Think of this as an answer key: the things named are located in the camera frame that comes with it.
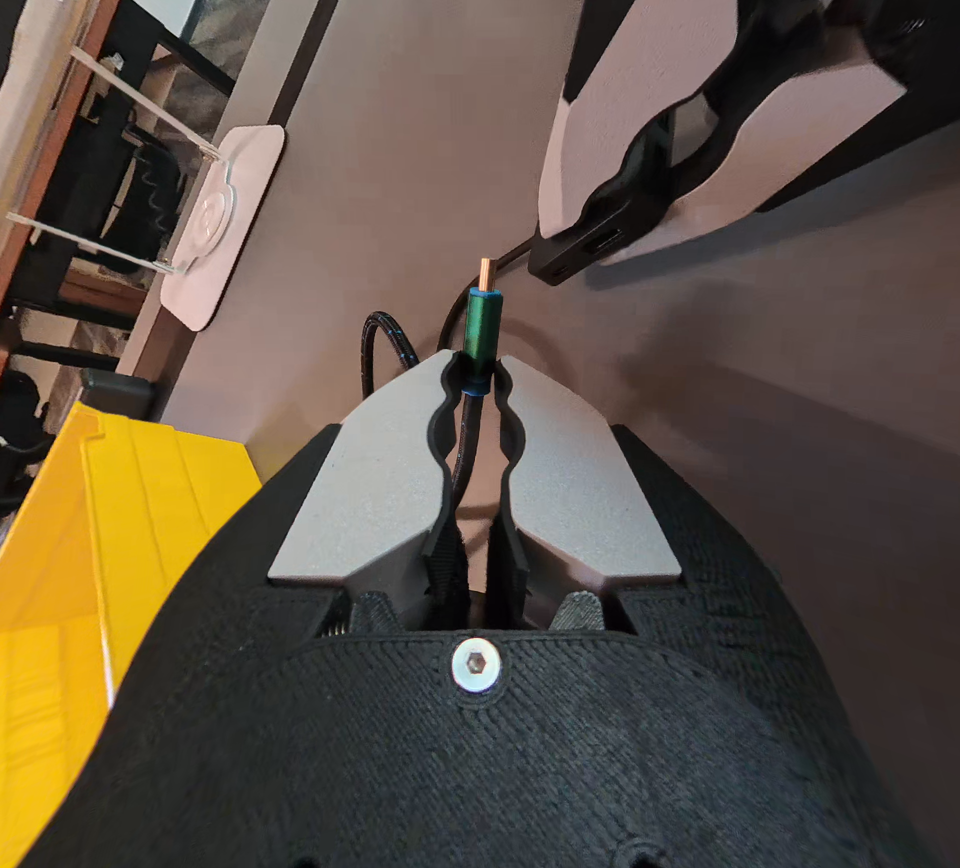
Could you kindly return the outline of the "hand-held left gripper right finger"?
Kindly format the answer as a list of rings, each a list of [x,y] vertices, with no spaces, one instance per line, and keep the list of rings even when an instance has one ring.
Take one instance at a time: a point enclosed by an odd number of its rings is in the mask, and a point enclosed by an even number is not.
[[[682,566],[606,418],[507,356],[494,370],[507,460],[487,550],[487,626],[545,629],[564,600],[674,584]]]

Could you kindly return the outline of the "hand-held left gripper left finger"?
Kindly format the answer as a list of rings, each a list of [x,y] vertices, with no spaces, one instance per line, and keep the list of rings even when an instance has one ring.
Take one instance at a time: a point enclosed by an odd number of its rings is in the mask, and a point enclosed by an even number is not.
[[[443,349],[346,416],[269,569],[271,582],[386,595],[413,630],[464,627],[469,568],[448,456],[462,371]]]

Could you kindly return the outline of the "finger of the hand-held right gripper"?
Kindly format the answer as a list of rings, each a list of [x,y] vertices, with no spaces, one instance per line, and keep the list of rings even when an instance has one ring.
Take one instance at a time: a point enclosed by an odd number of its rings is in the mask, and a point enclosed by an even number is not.
[[[907,94],[861,38],[830,38],[799,70],[747,110],[731,146],[661,222],[601,260],[612,267],[710,235],[756,212],[834,148]]]
[[[538,187],[538,227],[574,227],[649,123],[734,51],[738,0],[583,0]]]

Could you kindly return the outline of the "black USB hub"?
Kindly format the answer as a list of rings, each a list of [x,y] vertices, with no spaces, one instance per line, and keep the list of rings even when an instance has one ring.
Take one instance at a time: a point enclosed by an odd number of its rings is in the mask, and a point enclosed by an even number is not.
[[[649,235],[671,204],[671,152],[677,105],[669,106],[630,142],[622,164],[587,199],[574,226],[545,237],[534,234],[496,262],[504,271],[527,255],[528,272],[558,286],[588,267]]]

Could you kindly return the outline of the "yellow plastic bin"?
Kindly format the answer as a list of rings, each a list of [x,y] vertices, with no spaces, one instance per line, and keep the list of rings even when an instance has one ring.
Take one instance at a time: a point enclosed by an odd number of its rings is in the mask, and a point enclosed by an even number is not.
[[[241,442],[73,405],[2,543],[3,867],[77,781],[174,586],[260,487]]]

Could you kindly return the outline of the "dark grey case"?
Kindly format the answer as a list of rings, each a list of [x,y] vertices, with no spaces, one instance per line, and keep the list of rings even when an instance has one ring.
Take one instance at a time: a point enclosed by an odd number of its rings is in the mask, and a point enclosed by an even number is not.
[[[150,421],[158,394],[148,379],[99,369],[79,371],[78,402],[109,415]]]

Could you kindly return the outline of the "black board on white stand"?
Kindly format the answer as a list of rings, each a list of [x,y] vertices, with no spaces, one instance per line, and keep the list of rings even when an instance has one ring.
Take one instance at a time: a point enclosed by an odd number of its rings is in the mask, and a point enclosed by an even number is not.
[[[154,69],[223,96],[234,78],[137,0],[2,0],[2,316],[39,310],[129,330],[138,308],[67,292],[73,262],[159,275],[161,303],[211,321],[286,142],[214,142],[147,95]]]

